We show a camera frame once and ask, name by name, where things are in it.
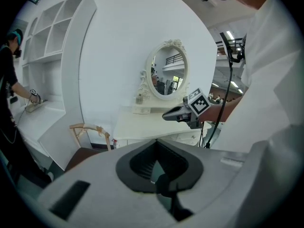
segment ceiling light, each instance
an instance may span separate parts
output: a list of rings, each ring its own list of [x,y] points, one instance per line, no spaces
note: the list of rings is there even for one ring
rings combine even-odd
[[[229,35],[230,39],[234,40],[234,37],[233,37],[233,35],[231,34],[230,31],[227,31],[227,34]]]
[[[237,84],[231,81],[231,83],[234,85],[235,88],[238,88]]]

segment white vanity table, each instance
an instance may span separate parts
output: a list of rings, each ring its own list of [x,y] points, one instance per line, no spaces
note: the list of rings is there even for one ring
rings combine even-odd
[[[77,151],[69,126],[83,122],[79,101],[79,60],[87,28],[97,6],[94,0],[65,0],[33,15],[22,43],[19,82],[47,100],[24,112],[28,101],[12,111],[30,150],[62,169]],[[88,136],[82,146],[91,148]]]
[[[173,74],[180,75],[183,72],[182,84],[170,95],[160,94],[152,83],[152,64],[163,49],[173,48],[181,54],[184,68],[175,70]],[[181,65],[181,62],[170,64]],[[168,65],[161,64],[157,75],[162,75],[160,70],[168,68]],[[132,143],[150,140],[150,139],[168,139],[196,145],[200,140],[201,129],[190,129],[186,123],[175,121],[165,121],[162,118],[163,113],[182,103],[182,99],[187,95],[189,65],[187,54],[180,40],[169,40],[159,45],[148,57],[146,67],[141,72],[141,85],[137,95],[142,96],[142,104],[134,104],[133,107],[122,107],[118,115],[118,121],[114,130],[114,138],[117,140],[116,147],[120,148]],[[203,137],[207,130],[211,128],[208,123],[204,124]]]

